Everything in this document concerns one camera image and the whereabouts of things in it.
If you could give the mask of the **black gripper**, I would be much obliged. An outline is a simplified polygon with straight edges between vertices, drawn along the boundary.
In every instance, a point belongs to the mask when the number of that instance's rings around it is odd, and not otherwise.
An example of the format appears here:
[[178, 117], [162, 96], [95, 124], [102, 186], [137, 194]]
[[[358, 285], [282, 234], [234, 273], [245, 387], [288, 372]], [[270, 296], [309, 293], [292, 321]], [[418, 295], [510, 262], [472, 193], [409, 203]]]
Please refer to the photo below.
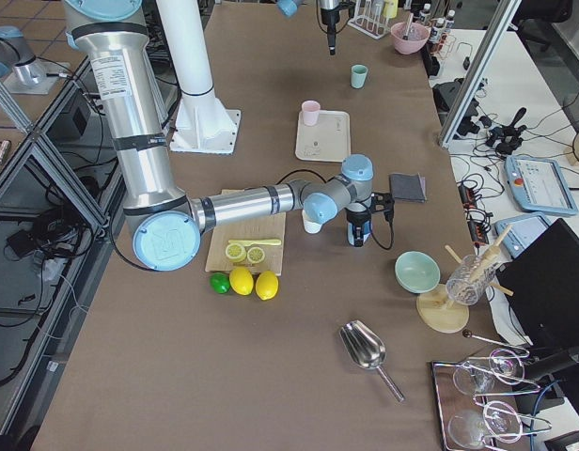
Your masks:
[[371, 226], [371, 211], [367, 207], [360, 210], [346, 209], [348, 224], [352, 228], [352, 246], [363, 246], [367, 240], [367, 228]]
[[336, 54], [336, 25], [340, 20], [338, 7], [320, 8], [322, 23], [327, 29], [327, 43], [330, 55]]

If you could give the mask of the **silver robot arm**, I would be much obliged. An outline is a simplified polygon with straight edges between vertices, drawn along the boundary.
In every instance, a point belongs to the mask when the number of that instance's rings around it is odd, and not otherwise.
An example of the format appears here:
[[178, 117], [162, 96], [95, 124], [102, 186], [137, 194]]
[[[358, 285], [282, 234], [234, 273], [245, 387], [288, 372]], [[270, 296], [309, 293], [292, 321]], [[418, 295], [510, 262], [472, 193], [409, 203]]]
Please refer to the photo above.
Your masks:
[[174, 271], [197, 254], [217, 226], [292, 210], [322, 225], [345, 211], [355, 231], [370, 216], [373, 166], [361, 154], [321, 183], [297, 179], [231, 194], [191, 199], [177, 186], [170, 149], [229, 154], [241, 114], [216, 97], [198, 5], [157, 5], [181, 90], [172, 137], [164, 134], [150, 83], [149, 33], [138, 1], [68, 1], [70, 43], [87, 54], [121, 167], [123, 211], [144, 271]]
[[[287, 18], [292, 17], [303, 3], [299, 0], [278, 0], [275, 2], [278, 10]], [[340, 21], [340, 11], [344, 6], [338, 0], [316, 1], [315, 6], [318, 27], [326, 37], [329, 55], [335, 55], [337, 25]]]

